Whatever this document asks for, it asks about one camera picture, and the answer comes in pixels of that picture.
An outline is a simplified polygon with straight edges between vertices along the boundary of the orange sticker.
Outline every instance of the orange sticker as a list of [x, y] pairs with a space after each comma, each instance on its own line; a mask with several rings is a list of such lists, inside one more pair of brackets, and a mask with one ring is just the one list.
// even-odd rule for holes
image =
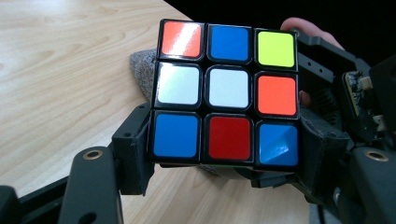
[[201, 54], [201, 25], [167, 21], [163, 26], [162, 52], [167, 55], [197, 58]]
[[258, 109], [263, 114], [295, 115], [295, 80], [291, 77], [259, 77]]

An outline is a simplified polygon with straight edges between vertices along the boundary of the black plastic part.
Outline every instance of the black plastic part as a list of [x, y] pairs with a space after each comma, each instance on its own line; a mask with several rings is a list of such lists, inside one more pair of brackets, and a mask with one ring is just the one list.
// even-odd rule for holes
[[154, 174], [147, 153], [149, 112], [149, 103], [135, 108], [112, 137], [114, 157], [121, 161], [119, 183], [123, 195], [145, 195]]
[[56, 223], [61, 211], [68, 177], [20, 198], [21, 223]]
[[113, 155], [107, 147], [73, 159], [59, 223], [123, 223]]
[[370, 70], [370, 79], [377, 96], [387, 128], [396, 132], [396, 55], [388, 58]]
[[347, 150], [349, 136], [301, 106], [299, 181], [293, 183], [310, 202], [326, 205], [336, 187], [336, 164]]
[[15, 189], [0, 186], [0, 223], [20, 223], [21, 204]]
[[353, 150], [350, 172], [367, 216], [365, 223], [396, 223], [396, 156], [371, 147]]
[[362, 71], [368, 77], [370, 65], [355, 55], [337, 48], [318, 36], [309, 36], [297, 29], [298, 50], [304, 56], [313, 58], [322, 66], [330, 69], [336, 77], [348, 71]]
[[314, 60], [306, 57], [302, 53], [298, 53], [299, 64], [299, 91], [311, 93], [318, 87], [330, 86], [334, 79], [331, 70]]
[[340, 193], [337, 199], [338, 214], [344, 224], [364, 223], [366, 212], [360, 203], [350, 200], [346, 195]]

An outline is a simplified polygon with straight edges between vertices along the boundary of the screw hole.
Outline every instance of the screw hole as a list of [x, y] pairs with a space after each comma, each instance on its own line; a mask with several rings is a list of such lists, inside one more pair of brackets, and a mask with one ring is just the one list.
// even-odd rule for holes
[[366, 151], [366, 157], [374, 160], [374, 161], [388, 161], [388, 157], [380, 152], [377, 151]]
[[102, 151], [102, 150], [91, 150], [91, 151], [89, 151], [89, 152], [86, 152], [86, 153], [82, 156], [82, 158], [83, 158], [84, 160], [87, 160], [87, 161], [93, 161], [93, 160], [96, 160], [96, 159], [98, 159], [99, 157], [101, 157], [102, 154], [103, 154], [103, 151]]
[[96, 214], [95, 213], [87, 213], [84, 216], [82, 216], [78, 223], [79, 224], [91, 224], [96, 220]]

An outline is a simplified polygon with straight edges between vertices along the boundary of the human hand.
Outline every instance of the human hand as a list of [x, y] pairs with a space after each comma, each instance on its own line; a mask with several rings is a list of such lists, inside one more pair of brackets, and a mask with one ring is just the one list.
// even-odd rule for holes
[[[285, 31], [288, 31], [292, 28], [296, 28], [307, 35], [319, 36], [324, 40], [326, 40], [327, 42], [329, 42], [330, 44], [335, 45], [337, 48], [344, 49], [334, 38], [334, 36], [332, 36], [328, 32], [322, 31], [320, 28], [318, 28], [314, 23], [310, 21], [306, 21], [301, 18], [291, 17], [284, 20], [282, 22], [282, 25], [280, 26], [280, 30], [285, 30]], [[302, 105], [311, 106], [311, 97], [309, 96], [309, 93], [305, 91], [300, 91], [299, 98]]]

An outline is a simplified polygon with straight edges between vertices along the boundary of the gray fabric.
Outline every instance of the gray fabric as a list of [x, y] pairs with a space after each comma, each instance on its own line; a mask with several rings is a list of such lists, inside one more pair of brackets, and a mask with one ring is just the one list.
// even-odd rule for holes
[[145, 49], [131, 54], [129, 64], [140, 89], [151, 101], [156, 49]]

